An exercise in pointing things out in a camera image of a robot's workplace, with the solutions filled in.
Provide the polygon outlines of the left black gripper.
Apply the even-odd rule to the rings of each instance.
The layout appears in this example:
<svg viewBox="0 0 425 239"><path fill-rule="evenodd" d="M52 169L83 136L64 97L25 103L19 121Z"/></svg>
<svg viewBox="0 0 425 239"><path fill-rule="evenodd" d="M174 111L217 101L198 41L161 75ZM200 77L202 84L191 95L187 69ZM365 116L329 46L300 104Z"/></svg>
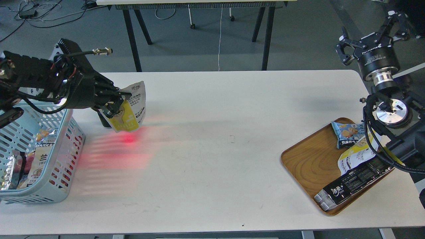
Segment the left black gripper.
<svg viewBox="0 0 425 239"><path fill-rule="evenodd" d="M113 118L124 113L123 102L132 97L129 92L120 91L114 83L98 73L90 64L87 55L112 54L110 47L82 51L76 42L60 39L60 52L57 56L63 63L70 65L70 72L65 73L67 87L67 109L98 109L105 118Z"/></svg>

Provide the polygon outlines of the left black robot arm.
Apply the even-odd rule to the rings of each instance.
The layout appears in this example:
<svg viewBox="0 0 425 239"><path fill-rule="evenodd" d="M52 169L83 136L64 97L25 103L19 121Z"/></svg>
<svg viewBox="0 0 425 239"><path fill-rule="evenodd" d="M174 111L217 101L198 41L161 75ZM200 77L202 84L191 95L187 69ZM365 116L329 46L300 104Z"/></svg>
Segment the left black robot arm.
<svg viewBox="0 0 425 239"><path fill-rule="evenodd" d="M23 115L24 110L17 107L21 100L43 115L86 108L101 110L104 118L120 113L131 93L115 87L86 58L112 52L109 47L82 51L68 39L60 39L50 59L5 50L1 54L1 127Z"/></svg>

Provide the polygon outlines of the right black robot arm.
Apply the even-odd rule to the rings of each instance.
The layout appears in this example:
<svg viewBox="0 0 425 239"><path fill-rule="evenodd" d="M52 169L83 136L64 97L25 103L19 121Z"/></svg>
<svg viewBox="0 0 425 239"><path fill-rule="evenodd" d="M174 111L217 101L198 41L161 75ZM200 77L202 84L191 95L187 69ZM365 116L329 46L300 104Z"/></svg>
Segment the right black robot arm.
<svg viewBox="0 0 425 239"><path fill-rule="evenodd" d="M400 64L394 43L408 40L407 15L390 11L377 32L355 41L342 27L335 46L342 64L356 61L363 81L372 82L371 94L361 98L363 124L372 136L385 135L389 142L379 145L377 158L401 171L424 174L415 166L424 162L424 97L408 89L408 83L395 80Z"/></svg>

